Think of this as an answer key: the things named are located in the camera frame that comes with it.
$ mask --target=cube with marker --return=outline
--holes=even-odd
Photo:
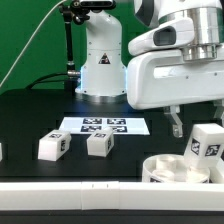
[[[97,130],[87,139],[88,155],[106,157],[114,146],[113,129]]]
[[[53,130],[39,140],[38,159],[57,161],[68,151],[70,141],[70,132]]]
[[[216,166],[224,148],[224,128],[217,124],[194,125],[184,153],[188,167]]]

